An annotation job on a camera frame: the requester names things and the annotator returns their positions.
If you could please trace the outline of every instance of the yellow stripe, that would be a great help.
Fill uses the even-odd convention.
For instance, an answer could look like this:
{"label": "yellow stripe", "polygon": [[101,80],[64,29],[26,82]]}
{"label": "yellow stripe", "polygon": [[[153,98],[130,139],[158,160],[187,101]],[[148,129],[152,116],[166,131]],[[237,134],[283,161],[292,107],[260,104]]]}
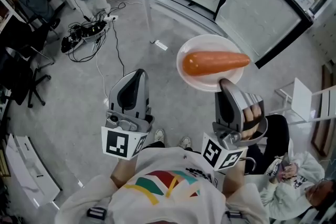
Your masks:
{"label": "yellow stripe", "polygon": [[158,199],[151,193],[149,190],[145,189],[144,187],[138,186],[138,185],[124,185],[125,188],[133,188],[136,189],[142,193],[144,193],[148,199],[151,201],[152,205],[156,205],[159,203]]}
{"label": "yellow stripe", "polygon": [[174,188],[174,186],[175,186],[175,183],[176,183],[176,181],[178,180],[179,177],[180,177],[179,175],[175,176],[175,177],[173,178],[173,181],[170,183],[169,189],[168,189],[168,191],[167,191],[167,193],[166,193],[166,197],[167,197],[167,198],[170,197],[170,194],[172,193],[173,188]]}

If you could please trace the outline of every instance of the power strip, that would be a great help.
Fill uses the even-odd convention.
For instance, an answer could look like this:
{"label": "power strip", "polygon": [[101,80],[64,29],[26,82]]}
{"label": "power strip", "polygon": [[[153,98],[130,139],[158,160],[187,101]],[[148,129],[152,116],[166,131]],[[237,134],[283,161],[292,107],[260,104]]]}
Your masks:
{"label": "power strip", "polygon": [[113,19],[114,19],[114,20],[118,20],[118,18],[119,18],[118,15],[106,15],[106,16],[104,17],[104,21],[105,21],[105,22],[111,22],[111,21],[113,21]]}

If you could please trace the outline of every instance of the white sneaker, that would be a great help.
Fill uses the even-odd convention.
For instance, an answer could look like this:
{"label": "white sneaker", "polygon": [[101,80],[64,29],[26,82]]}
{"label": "white sneaker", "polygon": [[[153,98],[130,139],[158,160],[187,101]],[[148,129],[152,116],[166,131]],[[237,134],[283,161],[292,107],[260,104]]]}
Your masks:
{"label": "white sneaker", "polygon": [[177,146],[183,149],[185,149],[186,147],[191,147],[191,139],[188,136],[184,136]]}
{"label": "white sneaker", "polygon": [[158,129],[154,134],[154,142],[160,141],[164,143],[164,136],[165,136],[164,130]]}

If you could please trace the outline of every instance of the carrot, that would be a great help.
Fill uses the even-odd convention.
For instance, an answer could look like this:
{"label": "carrot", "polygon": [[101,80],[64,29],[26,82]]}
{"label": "carrot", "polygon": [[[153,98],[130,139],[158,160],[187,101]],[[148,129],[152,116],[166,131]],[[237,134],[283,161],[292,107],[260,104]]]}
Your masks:
{"label": "carrot", "polygon": [[183,70],[190,76],[203,76],[247,66],[246,54],[228,51],[197,51],[183,59]]}

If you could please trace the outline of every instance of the human hand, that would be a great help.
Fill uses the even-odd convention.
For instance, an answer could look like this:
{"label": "human hand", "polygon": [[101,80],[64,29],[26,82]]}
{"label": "human hand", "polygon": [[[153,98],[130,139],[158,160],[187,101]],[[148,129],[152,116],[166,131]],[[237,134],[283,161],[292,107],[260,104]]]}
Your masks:
{"label": "human hand", "polygon": [[292,163],[285,167],[285,171],[282,173],[284,179],[288,179],[297,175],[298,166],[296,163]]}
{"label": "human hand", "polygon": [[[251,107],[244,109],[243,113],[244,113],[244,122],[253,121],[256,118],[261,116],[261,108],[259,105],[254,104]],[[241,133],[241,139],[249,140],[254,135],[254,133],[258,130],[258,127],[259,127],[259,123],[253,128],[243,131]]]}

